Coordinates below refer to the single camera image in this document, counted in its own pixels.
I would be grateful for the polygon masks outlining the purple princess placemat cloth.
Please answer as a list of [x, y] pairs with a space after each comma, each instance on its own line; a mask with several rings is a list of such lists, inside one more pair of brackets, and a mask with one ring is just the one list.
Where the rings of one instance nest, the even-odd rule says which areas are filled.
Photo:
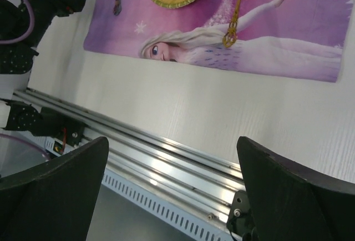
[[237, 0], [168, 9], [152, 0], [96, 0], [87, 51], [334, 83], [354, 0], [242, 0], [237, 41], [222, 39]]

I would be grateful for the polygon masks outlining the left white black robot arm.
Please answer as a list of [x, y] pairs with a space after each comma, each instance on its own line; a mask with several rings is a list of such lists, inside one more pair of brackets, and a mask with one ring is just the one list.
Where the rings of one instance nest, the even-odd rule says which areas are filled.
[[[21, 0], [15, 6], [1, 0], [1, 74], [26, 74], [38, 56], [37, 47], [54, 17], [68, 17], [83, 10], [86, 0]], [[68, 119], [49, 108], [37, 111], [20, 101], [1, 99], [1, 128], [57, 136], [66, 131]]]

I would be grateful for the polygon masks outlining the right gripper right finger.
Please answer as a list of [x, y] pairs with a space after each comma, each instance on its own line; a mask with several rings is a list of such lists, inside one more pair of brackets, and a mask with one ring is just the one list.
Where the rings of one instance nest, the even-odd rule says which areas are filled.
[[236, 145], [259, 240], [354, 240], [354, 184], [248, 137]]

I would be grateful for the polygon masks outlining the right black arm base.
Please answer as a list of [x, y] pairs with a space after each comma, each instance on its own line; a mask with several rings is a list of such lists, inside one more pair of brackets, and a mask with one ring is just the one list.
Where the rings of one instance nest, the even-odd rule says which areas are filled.
[[253, 219], [250, 202], [245, 191], [239, 190], [235, 193], [230, 205], [226, 228], [234, 241], [260, 240]]

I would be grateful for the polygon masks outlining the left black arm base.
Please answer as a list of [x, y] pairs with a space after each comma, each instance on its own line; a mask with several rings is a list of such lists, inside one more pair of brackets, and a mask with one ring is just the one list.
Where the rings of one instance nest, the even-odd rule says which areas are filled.
[[56, 148], [57, 153], [63, 154], [67, 146], [79, 145], [87, 126], [85, 123], [47, 107], [43, 107], [39, 115], [39, 127], [35, 134], [61, 140], [62, 145]]

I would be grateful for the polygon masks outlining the gold spoon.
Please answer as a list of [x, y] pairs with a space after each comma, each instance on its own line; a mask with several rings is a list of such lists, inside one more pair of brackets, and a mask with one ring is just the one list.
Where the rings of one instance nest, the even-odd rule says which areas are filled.
[[234, 14], [229, 23], [227, 32], [222, 39], [222, 43], [225, 46], [225, 48], [230, 48], [237, 41], [237, 26], [238, 26], [241, 1], [242, 0], [237, 0]]

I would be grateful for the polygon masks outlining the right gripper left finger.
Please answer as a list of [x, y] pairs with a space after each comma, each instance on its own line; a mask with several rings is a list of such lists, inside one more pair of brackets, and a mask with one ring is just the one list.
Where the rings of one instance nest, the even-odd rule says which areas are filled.
[[86, 240], [109, 154], [106, 137], [1, 178], [1, 240]]

